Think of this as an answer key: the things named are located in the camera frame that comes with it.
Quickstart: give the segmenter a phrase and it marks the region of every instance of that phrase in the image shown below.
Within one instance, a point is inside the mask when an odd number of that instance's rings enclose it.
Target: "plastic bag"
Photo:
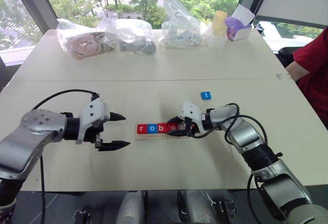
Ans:
[[[106,19],[98,25],[117,35],[118,48],[130,54],[150,55],[156,52],[152,41],[152,26],[139,19]]]
[[[66,19],[58,19],[58,41],[64,52],[77,59],[111,51],[118,44],[117,36],[103,29],[89,28]]]
[[[198,49],[207,44],[210,30],[193,17],[178,0],[164,0],[168,19],[162,24],[159,42],[167,48]]]

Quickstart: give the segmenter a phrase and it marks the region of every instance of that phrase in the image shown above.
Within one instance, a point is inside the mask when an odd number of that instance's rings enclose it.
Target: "tissue box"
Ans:
[[[240,20],[231,16],[225,19],[225,24],[228,27],[228,39],[230,39],[231,41],[247,38],[252,29],[251,24],[247,24],[246,26],[244,26]]]
[[[228,38],[231,41],[247,38],[252,29],[250,22],[254,17],[255,15],[249,9],[239,4],[232,16],[224,21],[228,27]]]

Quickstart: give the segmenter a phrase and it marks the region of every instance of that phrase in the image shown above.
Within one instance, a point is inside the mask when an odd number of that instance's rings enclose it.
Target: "person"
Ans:
[[[328,129],[328,27],[293,59],[286,70]]]

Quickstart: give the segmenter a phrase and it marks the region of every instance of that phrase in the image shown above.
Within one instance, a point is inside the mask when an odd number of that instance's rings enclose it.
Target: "white table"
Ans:
[[[155,42],[161,31],[154,30]],[[27,80],[264,79],[287,74],[257,30],[224,49],[172,50],[157,46],[152,56],[111,51],[76,60],[66,55],[49,30],[16,73]]]
[[[166,121],[177,114],[184,100],[203,110],[238,103],[241,113],[263,124],[270,147],[274,152],[284,153],[283,160],[303,184],[328,183],[328,133],[290,79],[152,82],[14,79],[0,94],[0,113],[6,119],[0,127],[1,136],[15,129],[22,114],[40,100],[71,88],[100,92],[112,111],[126,116],[125,121],[107,122],[102,137],[105,141],[123,139],[131,144],[114,152],[98,152],[90,143],[77,146],[73,141],[47,145],[44,151],[47,191],[246,188],[250,169],[237,151],[224,142],[222,132],[214,132],[202,140],[134,140],[136,123]],[[201,100],[201,91],[210,91],[212,99]],[[43,108],[77,115],[89,100],[87,94],[70,93],[49,101]],[[40,190],[38,164],[23,190]]]

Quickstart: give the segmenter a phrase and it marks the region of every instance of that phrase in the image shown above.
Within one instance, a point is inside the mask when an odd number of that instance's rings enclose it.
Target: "red shirt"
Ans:
[[[295,51],[293,58],[310,72],[299,81],[298,87],[328,128],[328,28]]]

